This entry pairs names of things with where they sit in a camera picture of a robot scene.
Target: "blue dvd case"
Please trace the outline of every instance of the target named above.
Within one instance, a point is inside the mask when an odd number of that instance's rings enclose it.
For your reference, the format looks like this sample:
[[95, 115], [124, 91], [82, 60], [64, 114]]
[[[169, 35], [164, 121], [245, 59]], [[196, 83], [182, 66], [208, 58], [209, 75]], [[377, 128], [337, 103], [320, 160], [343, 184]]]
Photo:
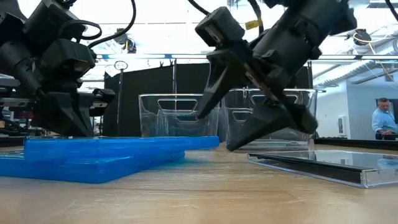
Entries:
[[0, 153], [0, 176], [102, 184], [184, 158], [184, 151], [136, 154], [127, 157], [68, 158], [32, 162], [23, 151]]
[[169, 150], [214, 149], [218, 136], [175, 138], [32, 138], [24, 141], [27, 161], [51, 161], [73, 157], [115, 157], [160, 153]]

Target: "transparent cd case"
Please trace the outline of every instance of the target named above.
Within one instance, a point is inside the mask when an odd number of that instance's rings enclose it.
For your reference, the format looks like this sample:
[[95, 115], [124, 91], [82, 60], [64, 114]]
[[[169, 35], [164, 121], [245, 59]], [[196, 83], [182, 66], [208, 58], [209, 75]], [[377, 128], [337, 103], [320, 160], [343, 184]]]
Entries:
[[398, 184], [398, 156], [350, 151], [249, 153], [248, 161], [355, 187]]

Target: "blue shirt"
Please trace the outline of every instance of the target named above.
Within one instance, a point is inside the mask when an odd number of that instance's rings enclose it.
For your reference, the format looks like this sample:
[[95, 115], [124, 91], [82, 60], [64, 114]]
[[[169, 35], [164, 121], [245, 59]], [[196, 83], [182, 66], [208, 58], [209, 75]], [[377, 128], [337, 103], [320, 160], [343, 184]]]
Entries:
[[398, 127], [394, 115], [390, 111], [382, 111], [379, 108], [373, 112], [372, 115], [372, 129], [377, 132], [378, 130], [391, 130], [398, 133]]

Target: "white wall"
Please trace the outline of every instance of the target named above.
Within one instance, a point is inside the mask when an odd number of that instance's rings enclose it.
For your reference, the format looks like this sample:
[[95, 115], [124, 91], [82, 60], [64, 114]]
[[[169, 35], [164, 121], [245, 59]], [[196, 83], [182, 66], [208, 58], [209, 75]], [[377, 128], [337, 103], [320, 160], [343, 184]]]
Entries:
[[376, 99], [386, 97], [397, 99], [398, 90], [385, 86], [348, 85], [349, 126], [351, 139], [373, 140], [372, 114]]
[[319, 137], [347, 137], [350, 138], [350, 127], [346, 125], [346, 136], [338, 132], [338, 118], [346, 117], [346, 124], [349, 124], [348, 97], [346, 83], [340, 83], [338, 87], [327, 88], [326, 93], [318, 94], [317, 129]]

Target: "black partition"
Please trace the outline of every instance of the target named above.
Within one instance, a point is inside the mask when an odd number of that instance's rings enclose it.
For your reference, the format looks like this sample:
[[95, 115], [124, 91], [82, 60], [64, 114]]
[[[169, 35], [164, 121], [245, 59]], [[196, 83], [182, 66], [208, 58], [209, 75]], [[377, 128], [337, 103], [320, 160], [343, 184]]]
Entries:
[[177, 93], [202, 94], [210, 73], [209, 63], [176, 64]]
[[398, 151], [398, 141], [316, 138], [315, 144]]
[[[117, 136], [119, 77], [105, 78], [105, 88], [116, 93], [104, 114], [103, 134]], [[150, 68], [123, 75], [120, 136], [141, 136], [138, 96], [146, 93], [173, 93], [173, 67]]]
[[299, 88], [299, 89], [312, 89], [312, 68], [311, 65], [303, 66], [297, 73], [294, 75], [287, 88]]

